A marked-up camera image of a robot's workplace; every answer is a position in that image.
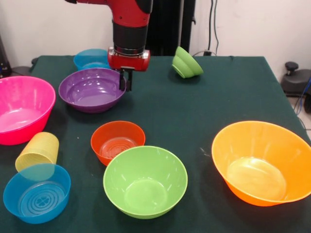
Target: blue bowl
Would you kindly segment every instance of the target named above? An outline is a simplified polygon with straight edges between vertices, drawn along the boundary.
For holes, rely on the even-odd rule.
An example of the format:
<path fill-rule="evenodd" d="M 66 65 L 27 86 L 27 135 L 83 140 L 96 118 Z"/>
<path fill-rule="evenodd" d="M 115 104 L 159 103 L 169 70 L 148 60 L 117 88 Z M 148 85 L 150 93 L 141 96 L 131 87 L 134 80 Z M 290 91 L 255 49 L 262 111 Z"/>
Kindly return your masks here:
<path fill-rule="evenodd" d="M 70 185 L 70 176 L 61 166 L 30 166 L 9 181 L 3 193 L 3 202 L 10 213 L 24 222 L 48 222 L 66 207 Z"/>
<path fill-rule="evenodd" d="M 90 68 L 110 69 L 107 51 L 101 49 L 90 49 L 82 51 L 75 55 L 73 62 L 78 70 Z"/>

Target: green bowl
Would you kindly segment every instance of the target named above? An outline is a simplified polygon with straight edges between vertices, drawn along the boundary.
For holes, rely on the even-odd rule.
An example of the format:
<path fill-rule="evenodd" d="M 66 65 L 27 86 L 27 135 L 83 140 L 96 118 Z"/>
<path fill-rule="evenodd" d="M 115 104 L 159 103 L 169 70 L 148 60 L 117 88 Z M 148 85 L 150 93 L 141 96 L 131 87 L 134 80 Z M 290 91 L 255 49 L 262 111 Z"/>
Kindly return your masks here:
<path fill-rule="evenodd" d="M 172 66 L 182 78 L 203 74 L 203 70 L 196 60 L 180 46 L 176 49 Z"/>
<path fill-rule="evenodd" d="M 125 214 L 150 219 L 170 211 L 184 196 L 188 176 L 168 150 L 134 147 L 117 155 L 104 173 L 109 200 Z"/>

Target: green felt surface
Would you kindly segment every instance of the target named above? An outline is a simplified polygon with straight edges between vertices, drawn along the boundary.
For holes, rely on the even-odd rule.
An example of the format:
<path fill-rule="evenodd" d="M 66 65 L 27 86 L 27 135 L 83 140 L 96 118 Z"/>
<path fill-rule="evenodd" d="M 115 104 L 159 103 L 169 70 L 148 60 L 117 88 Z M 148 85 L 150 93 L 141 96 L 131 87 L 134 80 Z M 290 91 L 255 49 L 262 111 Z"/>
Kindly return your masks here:
<path fill-rule="evenodd" d="M 42 225 L 26 224 L 0 202 L 4 233 L 125 232 L 308 232 L 311 199 L 274 207 L 256 207 L 238 199 L 225 185 L 210 157 L 211 143 L 224 126 L 263 120 L 284 126 L 308 140 L 263 57 L 198 57 L 204 74 L 183 80 L 171 68 L 172 57 L 152 57 L 147 72 L 135 73 L 133 90 L 109 111 L 90 115 L 68 107 L 57 96 L 45 128 L 60 140 L 57 163 L 71 175 L 64 212 Z M 58 85 L 74 72 L 71 56 L 42 56 L 32 75 Z M 113 206 L 103 189 L 102 165 L 90 147 L 92 133 L 112 120 L 129 120 L 146 133 L 146 144 L 163 147 L 184 163 L 189 184 L 170 212 L 151 220 L 131 218 Z M 0 194 L 15 174 L 24 145 L 0 146 Z"/>

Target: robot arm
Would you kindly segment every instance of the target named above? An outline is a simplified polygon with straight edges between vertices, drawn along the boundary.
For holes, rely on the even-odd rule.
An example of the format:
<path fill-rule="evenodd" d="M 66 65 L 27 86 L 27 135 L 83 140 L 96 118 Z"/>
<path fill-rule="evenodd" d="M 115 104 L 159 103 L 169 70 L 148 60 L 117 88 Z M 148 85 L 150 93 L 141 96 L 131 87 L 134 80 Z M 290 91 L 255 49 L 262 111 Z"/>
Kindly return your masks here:
<path fill-rule="evenodd" d="M 113 16 L 113 43 L 108 49 L 111 68 L 120 70 L 120 89 L 125 89 L 123 73 L 129 73 L 126 82 L 131 90 L 132 71 L 145 71 L 150 52 L 145 50 L 148 24 L 153 0 L 65 0 L 70 3 L 108 5 Z"/>

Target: purple bowl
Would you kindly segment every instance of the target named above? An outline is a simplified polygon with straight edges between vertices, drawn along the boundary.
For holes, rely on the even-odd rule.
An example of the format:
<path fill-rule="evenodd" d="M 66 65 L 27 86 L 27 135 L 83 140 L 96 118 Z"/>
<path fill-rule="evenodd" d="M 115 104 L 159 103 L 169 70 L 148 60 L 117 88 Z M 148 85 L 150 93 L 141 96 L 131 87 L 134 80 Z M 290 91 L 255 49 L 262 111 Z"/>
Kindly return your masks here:
<path fill-rule="evenodd" d="M 120 73 L 106 68 L 77 71 L 59 85 L 59 96 L 85 113 L 101 113 L 113 107 L 125 93 L 119 90 Z"/>

